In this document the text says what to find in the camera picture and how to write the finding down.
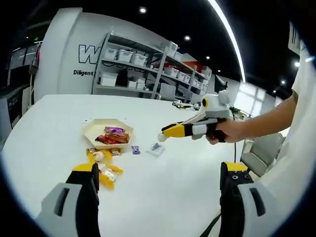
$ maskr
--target human arm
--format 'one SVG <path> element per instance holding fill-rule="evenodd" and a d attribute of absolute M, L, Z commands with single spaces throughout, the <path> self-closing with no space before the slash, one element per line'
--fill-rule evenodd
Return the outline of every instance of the human arm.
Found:
<path fill-rule="evenodd" d="M 293 120 L 298 95 L 295 91 L 272 111 L 249 119 L 245 122 L 227 120 L 217 124 L 216 130 L 222 130 L 227 136 L 226 142 L 237 142 L 245 138 L 261 137 L 273 134 L 288 128 Z M 207 135 L 211 144 L 218 142 L 214 137 Z"/>

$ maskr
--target human hand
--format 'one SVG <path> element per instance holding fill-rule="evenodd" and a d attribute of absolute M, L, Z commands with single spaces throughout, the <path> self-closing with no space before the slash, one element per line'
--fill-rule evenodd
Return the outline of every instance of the human hand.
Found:
<path fill-rule="evenodd" d="M 237 122 L 229 119 L 218 123 L 215 130 L 223 131 L 226 134 L 225 142 L 228 143 L 238 142 L 245 138 L 244 122 Z M 206 134 L 206 138 L 212 145 L 219 142 L 212 134 Z"/>

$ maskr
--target wall lettering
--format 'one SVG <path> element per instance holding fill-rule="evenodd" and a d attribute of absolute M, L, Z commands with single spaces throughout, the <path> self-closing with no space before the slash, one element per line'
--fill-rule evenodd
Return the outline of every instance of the wall lettering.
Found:
<path fill-rule="evenodd" d="M 74 70 L 74 75 L 80 75 L 80 76 L 93 76 L 94 75 L 94 72 L 85 72 L 85 71 L 82 71 L 82 70 Z"/>
<path fill-rule="evenodd" d="M 100 51 L 101 47 L 95 49 L 93 45 L 87 47 L 85 44 L 79 44 L 79 63 L 87 63 L 89 60 L 89 64 L 96 64 Z"/>

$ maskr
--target white storage bin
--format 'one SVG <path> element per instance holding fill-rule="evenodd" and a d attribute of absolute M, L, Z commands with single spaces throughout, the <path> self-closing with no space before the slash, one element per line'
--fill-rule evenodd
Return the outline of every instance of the white storage bin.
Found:
<path fill-rule="evenodd" d="M 133 81 L 145 84 L 145 78 L 133 77 Z"/>
<path fill-rule="evenodd" d="M 182 60 L 182 54 L 179 53 L 179 52 L 175 52 L 175 53 L 174 53 L 174 58 L 177 59 L 177 60 L 179 60 L 179 61 L 181 61 L 181 60 Z"/>
<path fill-rule="evenodd" d="M 130 80 L 130 81 L 128 82 L 128 88 L 136 88 L 136 83 L 137 83 L 137 82 Z"/>
<path fill-rule="evenodd" d="M 133 52 L 120 49 L 118 51 L 118 60 L 123 61 L 123 62 L 129 62 L 132 55 L 133 55 Z"/>
<path fill-rule="evenodd" d="M 160 48 L 161 48 L 163 51 L 165 50 L 166 47 L 168 48 L 168 49 L 167 49 L 167 55 L 173 57 L 174 54 L 175 54 L 175 52 L 176 52 L 177 49 L 178 49 L 178 45 L 177 45 L 176 43 L 174 43 L 174 42 L 171 42 L 171 41 L 167 41 L 167 42 L 162 43 L 162 44 L 160 45 Z"/>
<path fill-rule="evenodd" d="M 166 74 L 172 76 L 173 78 L 175 78 L 179 72 L 179 70 L 175 68 L 163 68 L 163 70 Z"/>
<path fill-rule="evenodd" d="M 117 73 L 101 73 L 101 85 L 115 86 L 117 81 Z"/>
<path fill-rule="evenodd" d="M 179 80 L 181 80 L 181 81 L 184 81 L 185 77 L 186 77 L 186 74 L 185 74 L 185 73 L 183 73 L 183 72 L 178 72 L 178 74 L 177 74 L 177 79 L 179 79 Z"/>
<path fill-rule="evenodd" d="M 144 88 L 145 84 L 144 83 L 137 83 L 136 84 L 136 89 L 142 90 Z"/>
<path fill-rule="evenodd" d="M 192 85 L 197 87 L 198 86 L 198 80 L 193 79 Z"/>
<path fill-rule="evenodd" d="M 113 48 L 105 48 L 104 51 L 104 58 L 105 59 L 115 59 L 117 56 L 118 50 Z"/>
<path fill-rule="evenodd" d="M 190 82 L 190 78 L 191 77 L 189 75 L 185 75 L 184 82 L 189 83 Z"/>
<path fill-rule="evenodd" d="M 139 65 L 143 67 L 146 59 L 147 59 L 146 56 L 138 54 L 138 53 L 134 53 L 130 59 L 130 62 L 135 65 Z"/>

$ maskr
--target storage shelf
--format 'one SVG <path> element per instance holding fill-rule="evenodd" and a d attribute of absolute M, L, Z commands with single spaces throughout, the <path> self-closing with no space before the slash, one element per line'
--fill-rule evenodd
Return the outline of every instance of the storage shelf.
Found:
<path fill-rule="evenodd" d="M 133 91 L 133 92 L 140 92 L 140 93 L 147 93 L 147 94 L 153 93 L 152 91 L 149 91 L 149 90 L 140 90 L 140 89 L 122 87 L 122 86 L 108 86 L 108 85 L 97 84 L 95 87 L 98 89 L 125 90 L 125 91 Z"/>
<path fill-rule="evenodd" d="M 151 94 L 151 98 L 154 99 L 155 95 L 157 94 L 157 88 L 159 85 L 160 79 L 166 81 L 169 84 L 173 84 L 173 82 L 176 82 L 177 85 L 181 85 L 184 87 L 184 94 L 187 94 L 191 91 L 194 91 L 195 93 L 199 94 L 201 93 L 201 89 L 197 86 L 192 85 L 192 81 L 190 83 L 184 82 L 182 80 L 179 80 L 178 78 L 174 78 L 163 71 L 163 65 L 165 62 L 170 62 L 173 63 L 175 66 L 181 69 L 181 71 L 187 73 L 191 80 L 197 79 L 198 81 L 202 82 L 202 79 L 206 79 L 205 76 L 202 76 L 201 73 L 198 73 L 196 71 L 197 67 L 194 66 L 194 68 L 191 68 L 187 64 L 175 59 L 174 57 L 171 57 L 167 55 L 167 50 L 161 50 L 155 46 L 136 41 L 134 39 L 130 39 L 125 36 L 120 36 L 117 34 L 112 34 L 112 33 L 106 33 L 104 37 L 103 44 L 101 46 L 101 52 L 100 55 L 104 55 L 105 53 L 105 48 L 106 47 L 111 47 L 107 46 L 107 44 L 115 44 L 115 45 L 120 45 L 123 47 L 128 47 L 132 49 L 134 52 L 135 51 L 140 51 L 148 54 L 148 60 L 153 60 L 154 58 L 160 59 L 160 67 L 159 69 L 151 69 L 146 66 L 139 66 L 130 62 L 124 62 L 124 61 L 119 61 L 119 60 L 112 60 L 112 59 L 106 59 L 106 58 L 98 58 L 97 65 L 95 68 L 95 74 L 93 77 L 93 86 L 92 86 L 92 94 L 93 90 L 95 89 L 108 89 L 108 90 L 122 90 L 122 91 L 132 91 L 132 92 L 139 92 L 139 93 L 147 93 Z M 148 79 L 148 73 L 152 74 L 154 76 L 155 82 L 154 82 L 154 88 L 152 91 L 145 91 L 145 90 L 139 90 L 139 89 L 134 89 L 134 88 L 128 88 L 128 87 L 120 87 L 120 86 L 102 86 L 96 83 L 97 78 L 100 77 L 100 73 L 103 71 L 104 68 L 101 68 L 101 65 L 104 66 L 113 66 L 113 65 L 121 65 L 123 67 L 128 67 L 135 69 L 135 71 L 139 71 L 140 73 L 144 73 L 144 77 Z M 186 100 L 184 96 L 177 96 L 179 99 Z"/>
<path fill-rule="evenodd" d="M 174 77 L 172 77 L 172 76 L 170 76 L 170 75 L 168 75 L 168 74 L 166 74 L 166 73 L 161 74 L 161 76 L 162 76 L 162 77 L 166 77 L 166 78 L 170 78 L 170 79 L 175 80 L 175 81 L 178 81 L 178 82 L 180 82 L 180 83 L 182 83 L 182 84 L 184 84 L 184 85 L 190 85 L 189 83 L 184 82 L 184 81 L 182 81 L 182 80 L 179 80 L 179 79 L 177 79 L 177 78 L 174 78 Z M 200 90 L 199 87 L 196 87 L 196 86 L 194 86 L 194 85 L 192 85 L 192 87 L 195 88 L 195 89 Z"/>
<path fill-rule="evenodd" d="M 193 72 L 193 68 L 191 68 L 190 66 L 188 66 L 187 64 L 179 61 L 178 59 L 175 59 L 174 57 L 171 57 L 169 55 L 167 55 L 166 58 L 167 61 L 174 63 L 175 65 L 177 65 L 178 67 L 184 68 L 189 70 L 190 72 Z M 204 76 L 202 76 L 201 73 L 196 72 L 196 75 L 202 79 L 206 79 Z"/>
<path fill-rule="evenodd" d="M 144 67 L 144 66 L 140 66 L 140 65 L 136 65 L 136 64 L 133 64 L 133 63 L 129 63 L 129 62 L 119 61 L 119 60 L 116 60 L 116 59 L 103 58 L 102 62 L 121 64 L 121 65 L 126 65 L 126 66 L 129 66 L 129 67 L 133 67 L 133 68 L 139 68 L 141 70 L 149 71 L 149 72 L 152 72 L 152 73 L 158 73 L 157 70 L 154 70 L 154 69 L 151 69 L 151 68 L 147 68 L 147 67 Z"/>
<path fill-rule="evenodd" d="M 124 36 L 119 36 L 119 35 L 115 35 L 115 34 L 111 34 L 110 37 L 109 37 L 109 43 L 115 43 L 115 44 L 119 44 L 119 45 L 122 45 L 122 46 L 125 46 L 125 47 L 132 47 L 136 50 L 139 50 L 139 51 L 142 51 L 142 52 L 146 52 L 146 53 L 160 53 L 160 54 L 163 54 L 163 51 L 154 47 L 154 46 L 151 46 L 151 45 L 148 45 L 148 44 L 145 44 L 145 43 L 142 43 L 142 42 L 137 42 L 133 39 L 129 39 L 127 37 L 124 37 Z"/>

